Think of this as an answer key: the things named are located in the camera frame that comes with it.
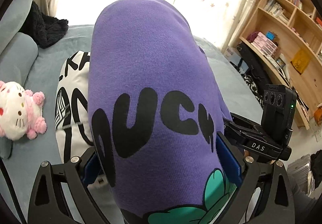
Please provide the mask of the purple hoodie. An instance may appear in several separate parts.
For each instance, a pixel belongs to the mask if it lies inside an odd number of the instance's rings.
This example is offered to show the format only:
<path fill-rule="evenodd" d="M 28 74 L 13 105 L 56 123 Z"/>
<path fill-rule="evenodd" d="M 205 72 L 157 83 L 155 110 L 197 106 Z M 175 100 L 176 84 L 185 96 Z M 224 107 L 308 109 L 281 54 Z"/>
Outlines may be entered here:
<path fill-rule="evenodd" d="M 217 156 L 230 117 L 206 55 L 164 0 L 120 0 L 92 35 L 88 116 L 128 223 L 210 223 L 234 191 Z"/>

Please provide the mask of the black white clothes pile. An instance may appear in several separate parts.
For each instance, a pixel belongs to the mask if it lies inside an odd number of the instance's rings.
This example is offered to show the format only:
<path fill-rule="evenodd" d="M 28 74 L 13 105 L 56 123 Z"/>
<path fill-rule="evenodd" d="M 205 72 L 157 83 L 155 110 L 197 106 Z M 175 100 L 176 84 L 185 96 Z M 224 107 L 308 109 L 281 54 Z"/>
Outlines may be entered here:
<path fill-rule="evenodd" d="M 247 75 L 246 73 L 243 73 L 241 76 L 242 76 L 243 80 L 245 81 L 246 85 L 249 87 L 249 89 L 251 90 L 251 92 L 255 96 L 255 98 L 258 101 L 258 103 L 260 104 L 261 108 L 264 108 L 263 99 L 258 92 L 258 87 L 255 84 L 253 78 L 251 76 Z"/>

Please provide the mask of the black white patterned folded garment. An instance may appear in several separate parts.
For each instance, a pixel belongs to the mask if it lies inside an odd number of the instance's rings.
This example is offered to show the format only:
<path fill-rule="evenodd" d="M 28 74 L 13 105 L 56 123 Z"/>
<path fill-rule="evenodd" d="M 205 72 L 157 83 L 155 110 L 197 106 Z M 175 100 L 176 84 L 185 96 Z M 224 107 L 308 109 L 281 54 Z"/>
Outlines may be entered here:
<path fill-rule="evenodd" d="M 88 121 L 90 53 L 77 51 L 62 65 L 55 104 L 55 134 L 61 161 L 81 156 L 93 145 Z"/>

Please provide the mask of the light blue bed blanket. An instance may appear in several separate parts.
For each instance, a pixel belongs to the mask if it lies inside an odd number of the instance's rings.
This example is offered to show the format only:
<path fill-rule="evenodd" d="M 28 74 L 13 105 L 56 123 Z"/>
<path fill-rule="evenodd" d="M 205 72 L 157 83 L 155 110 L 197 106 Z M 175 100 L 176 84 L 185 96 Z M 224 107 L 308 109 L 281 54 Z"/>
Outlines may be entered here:
<path fill-rule="evenodd" d="M 21 209 L 28 211 L 33 183 L 40 164 L 61 161 L 55 136 L 55 103 L 58 78 L 65 60 L 77 51 L 91 49 L 92 25 L 71 26 L 66 35 L 51 47 L 40 49 L 23 87 L 43 92 L 45 103 L 43 115 L 47 123 L 46 133 L 30 140 L 22 137 L 18 141 L 1 138 L 1 154 L 9 172 Z M 230 112 L 260 122 L 262 108 L 246 85 L 241 75 L 232 67 L 209 41 L 196 37 L 196 43 L 205 52 L 214 73 L 223 99 Z"/>

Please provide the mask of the white box by shelf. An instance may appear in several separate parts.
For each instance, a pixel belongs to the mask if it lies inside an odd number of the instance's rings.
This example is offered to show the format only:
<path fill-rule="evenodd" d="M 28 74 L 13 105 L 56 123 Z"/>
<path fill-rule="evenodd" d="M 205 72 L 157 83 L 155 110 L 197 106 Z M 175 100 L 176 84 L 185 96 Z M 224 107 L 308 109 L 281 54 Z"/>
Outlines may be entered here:
<path fill-rule="evenodd" d="M 234 48 L 228 47 L 224 52 L 224 57 L 240 74 L 244 74 L 248 71 L 249 67 L 247 63 Z"/>

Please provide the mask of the yellow book on shelf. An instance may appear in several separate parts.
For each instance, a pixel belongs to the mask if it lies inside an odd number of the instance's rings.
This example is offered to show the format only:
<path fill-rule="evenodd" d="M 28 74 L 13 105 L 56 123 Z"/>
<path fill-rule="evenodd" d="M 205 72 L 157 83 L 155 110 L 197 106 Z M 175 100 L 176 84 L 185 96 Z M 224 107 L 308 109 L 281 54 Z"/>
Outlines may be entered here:
<path fill-rule="evenodd" d="M 302 75 L 303 72 L 308 67 L 309 63 L 311 61 L 310 55 L 307 54 L 305 50 L 298 50 L 297 53 L 294 55 L 293 59 L 291 60 L 291 64 L 294 67 L 294 69 Z"/>

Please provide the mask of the white pink plush cat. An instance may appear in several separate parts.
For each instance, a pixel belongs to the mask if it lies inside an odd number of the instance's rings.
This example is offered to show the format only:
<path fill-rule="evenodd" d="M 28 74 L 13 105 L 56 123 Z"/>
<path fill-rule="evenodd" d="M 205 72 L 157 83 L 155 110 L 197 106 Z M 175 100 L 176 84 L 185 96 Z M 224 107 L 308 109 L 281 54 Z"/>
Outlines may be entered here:
<path fill-rule="evenodd" d="M 17 141 L 24 135 L 35 139 L 45 133 L 44 101 L 43 92 L 34 93 L 17 82 L 1 81 L 1 137 Z"/>

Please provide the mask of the pink storage boxes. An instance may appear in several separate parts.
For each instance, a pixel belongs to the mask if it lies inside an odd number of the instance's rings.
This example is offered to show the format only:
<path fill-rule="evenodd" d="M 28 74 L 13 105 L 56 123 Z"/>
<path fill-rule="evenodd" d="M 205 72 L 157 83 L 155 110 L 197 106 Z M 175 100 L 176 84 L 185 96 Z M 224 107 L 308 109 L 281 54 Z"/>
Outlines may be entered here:
<path fill-rule="evenodd" d="M 269 56 L 276 56 L 278 46 L 262 32 L 254 32 L 247 40 L 259 51 Z"/>

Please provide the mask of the wooden bookshelf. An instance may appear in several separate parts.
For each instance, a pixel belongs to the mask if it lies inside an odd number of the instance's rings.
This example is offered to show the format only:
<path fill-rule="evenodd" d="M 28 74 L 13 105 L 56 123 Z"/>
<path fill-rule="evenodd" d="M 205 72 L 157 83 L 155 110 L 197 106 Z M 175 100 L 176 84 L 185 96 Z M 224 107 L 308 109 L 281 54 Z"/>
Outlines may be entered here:
<path fill-rule="evenodd" d="M 255 59 L 274 84 L 294 88 L 298 94 L 295 122 L 310 128 L 310 120 L 321 104 L 321 25 L 311 0 L 258 0 L 257 7 L 240 35 L 241 44 L 250 49 Z M 278 46 L 276 56 L 257 50 L 247 37 L 262 32 Z M 305 50 L 311 61 L 300 75 L 291 60 L 298 50 Z"/>

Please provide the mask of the grey blue pillow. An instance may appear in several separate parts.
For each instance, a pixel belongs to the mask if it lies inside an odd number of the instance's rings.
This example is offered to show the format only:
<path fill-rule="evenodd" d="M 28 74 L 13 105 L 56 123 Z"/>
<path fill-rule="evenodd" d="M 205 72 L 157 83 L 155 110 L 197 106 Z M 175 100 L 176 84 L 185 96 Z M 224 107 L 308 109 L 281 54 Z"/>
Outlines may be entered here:
<path fill-rule="evenodd" d="M 34 40 L 20 32 L 33 0 L 13 0 L 1 19 L 1 80 L 24 85 L 38 56 Z"/>

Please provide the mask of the black knitted garment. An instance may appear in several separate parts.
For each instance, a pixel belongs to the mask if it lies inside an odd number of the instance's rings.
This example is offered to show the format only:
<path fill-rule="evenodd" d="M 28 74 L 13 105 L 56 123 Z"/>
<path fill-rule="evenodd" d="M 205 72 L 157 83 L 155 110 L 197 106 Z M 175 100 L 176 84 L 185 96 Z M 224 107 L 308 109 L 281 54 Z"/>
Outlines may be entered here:
<path fill-rule="evenodd" d="M 46 49 L 61 40 L 68 28 L 68 20 L 45 15 L 33 1 L 19 32 L 30 36 L 39 47 Z"/>

